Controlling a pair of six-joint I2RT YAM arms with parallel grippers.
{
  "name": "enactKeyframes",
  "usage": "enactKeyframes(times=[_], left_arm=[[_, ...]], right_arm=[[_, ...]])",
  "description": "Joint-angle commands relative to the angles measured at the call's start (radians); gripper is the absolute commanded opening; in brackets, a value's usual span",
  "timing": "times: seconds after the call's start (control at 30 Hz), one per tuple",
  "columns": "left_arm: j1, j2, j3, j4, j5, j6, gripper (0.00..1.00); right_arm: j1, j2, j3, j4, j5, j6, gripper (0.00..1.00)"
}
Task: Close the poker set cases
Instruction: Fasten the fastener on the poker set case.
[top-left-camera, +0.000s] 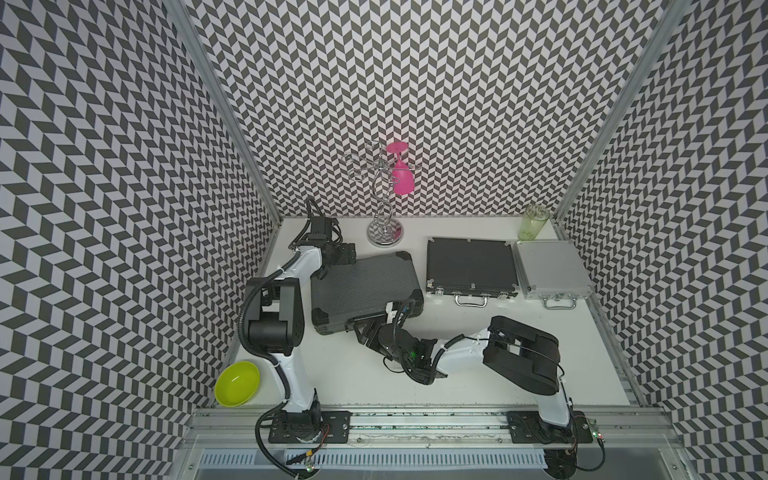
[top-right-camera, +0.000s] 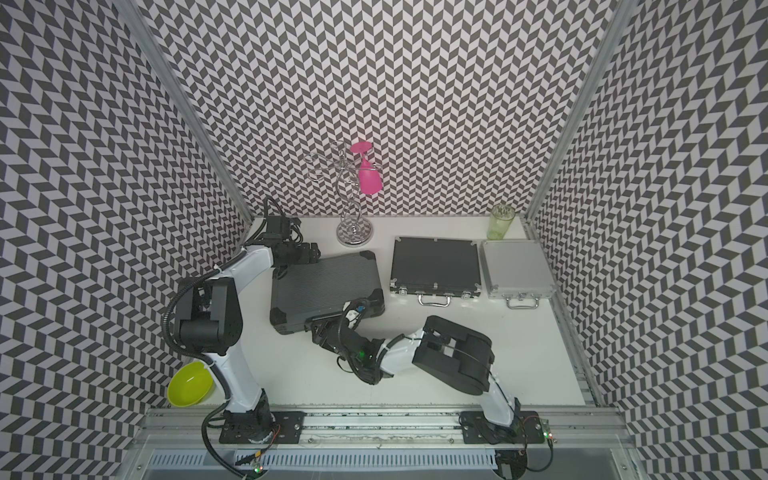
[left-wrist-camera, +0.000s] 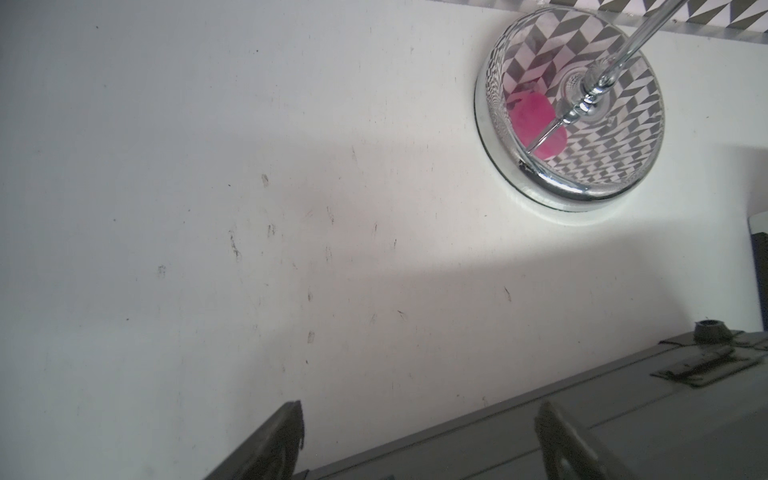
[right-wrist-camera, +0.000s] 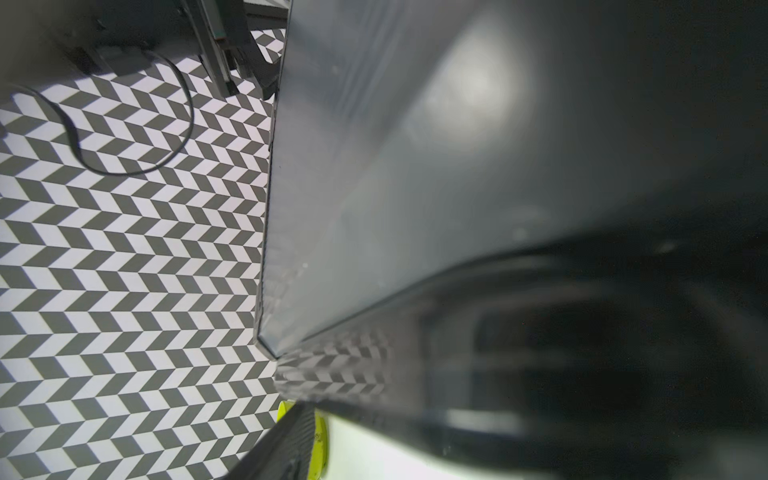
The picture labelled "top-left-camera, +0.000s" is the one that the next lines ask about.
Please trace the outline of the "black poker case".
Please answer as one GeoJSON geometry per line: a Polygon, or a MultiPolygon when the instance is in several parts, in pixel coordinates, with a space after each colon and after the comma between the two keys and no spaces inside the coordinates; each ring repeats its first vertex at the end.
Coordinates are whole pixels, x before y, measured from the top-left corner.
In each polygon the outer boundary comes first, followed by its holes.
{"type": "Polygon", "coordinates": [[[311,321],[321,335],[347,332],[360,320],[385,314],[387,304],[398,308],[407,299],[415,301],[411,315],[421,315],[424,294],[411,254],[370,256],[311,279],[311,321]]]}
{"type": "Polygon", "coordinates": [[[426,291],[454,298],[460,307],[484,308],[489,299],[520,293],[512,244],[503,240],[430,237],[426,291]]]}

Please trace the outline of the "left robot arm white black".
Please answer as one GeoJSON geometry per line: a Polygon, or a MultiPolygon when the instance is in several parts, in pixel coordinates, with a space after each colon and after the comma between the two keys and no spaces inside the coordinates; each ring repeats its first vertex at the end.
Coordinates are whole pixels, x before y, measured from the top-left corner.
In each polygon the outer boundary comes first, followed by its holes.
{"type": "Polygon", "coordinates": [[[248,283],[237,336],[246,352],[269,362],[283,387],[283,404],[273,414],[278,429],[290,440],[312,443],[325,440],[330,428],[322,422],[299,350],[306,327],[301,288],[333,266],[354,264],[357,254],[355,245],[344,241],[339,221],[325,215],[314,197],[307,197],[305,208],[306,223],[289,244],[292,256],[248,283]]]}

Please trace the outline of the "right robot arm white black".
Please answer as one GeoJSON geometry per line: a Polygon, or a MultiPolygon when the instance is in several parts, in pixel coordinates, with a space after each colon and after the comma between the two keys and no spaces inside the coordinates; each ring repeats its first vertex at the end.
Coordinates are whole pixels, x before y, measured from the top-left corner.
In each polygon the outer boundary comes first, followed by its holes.
{"type": "Polygon", "coordinates": [[[487,328],[450,339],[421,339],[405,329],[417,302],[396,302],[383,314],[348,322],[360,344],[384,362],[397,363],[411,381],[430,386],[461,370],[482,365],[535,397],[535,427],[523,440],[551,444],[575,442],[572,407],[562,387],[559,340],[505,316],[494,316],[487,328]]]}

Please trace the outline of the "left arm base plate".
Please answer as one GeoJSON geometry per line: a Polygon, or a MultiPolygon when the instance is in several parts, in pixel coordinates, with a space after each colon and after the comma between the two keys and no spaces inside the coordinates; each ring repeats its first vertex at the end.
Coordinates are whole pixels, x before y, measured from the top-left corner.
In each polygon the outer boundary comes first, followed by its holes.
{"type": "Polygon", "coordinates": [[[345,444],[349,437],[349,411],[320,413],[278,412],[272,420],[268,441],[272,444],[345,444]]]}

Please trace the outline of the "small silver aluminium poker case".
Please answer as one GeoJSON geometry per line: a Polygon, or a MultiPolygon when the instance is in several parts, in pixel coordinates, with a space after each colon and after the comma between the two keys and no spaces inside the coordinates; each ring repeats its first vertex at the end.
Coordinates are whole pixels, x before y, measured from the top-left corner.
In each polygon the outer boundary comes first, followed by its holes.
{"type": "Polygon", "coordinates": [[[573,310],[595,292],[572,241],[517,241],[512,254],[524,298],[547,310],[573,310]]]}

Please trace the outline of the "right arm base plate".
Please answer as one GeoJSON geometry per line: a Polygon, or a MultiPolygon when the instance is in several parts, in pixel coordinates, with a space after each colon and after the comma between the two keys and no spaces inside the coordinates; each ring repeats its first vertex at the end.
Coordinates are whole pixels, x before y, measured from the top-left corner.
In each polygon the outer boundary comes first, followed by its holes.
{"type": "Polygon", "coordinates": [[[591,444],[596,439],[583,411],[573,413],[569,427],[547,424],[534,411],[510,411],[506,419],[515,444],[591,444]]]}

